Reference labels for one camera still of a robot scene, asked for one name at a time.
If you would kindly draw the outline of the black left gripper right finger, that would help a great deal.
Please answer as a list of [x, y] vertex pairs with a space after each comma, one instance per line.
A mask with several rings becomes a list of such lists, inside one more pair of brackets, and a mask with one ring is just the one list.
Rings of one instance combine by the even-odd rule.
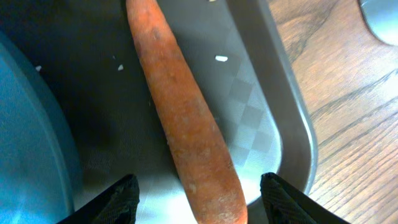
[[261, 198], [269, 223], [348, 223], [275, 173], [263, 174], [260, 186]]

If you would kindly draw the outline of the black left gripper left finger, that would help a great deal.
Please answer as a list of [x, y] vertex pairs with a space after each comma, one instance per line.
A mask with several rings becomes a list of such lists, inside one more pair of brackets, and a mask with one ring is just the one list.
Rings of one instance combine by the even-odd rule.
[[125, 175], [61, 224], [122, 223], [135, 224], [139, 203], [139, 184], [133, 174]]

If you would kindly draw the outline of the orange carrot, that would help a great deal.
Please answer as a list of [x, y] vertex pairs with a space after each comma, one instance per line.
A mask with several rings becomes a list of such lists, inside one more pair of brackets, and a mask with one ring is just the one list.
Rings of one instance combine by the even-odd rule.
[[222, 133], [155, 0], [127, 0], [127, 19], [157, 114], [198, 223], [247, 223]]

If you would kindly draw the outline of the dark blue plate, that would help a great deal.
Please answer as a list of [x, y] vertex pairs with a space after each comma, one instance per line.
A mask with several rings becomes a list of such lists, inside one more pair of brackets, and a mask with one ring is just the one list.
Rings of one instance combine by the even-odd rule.
[[65, 116], [24, 54], [1, 35], [1, 223], [57, 223], [75, 211], [80, 160]]

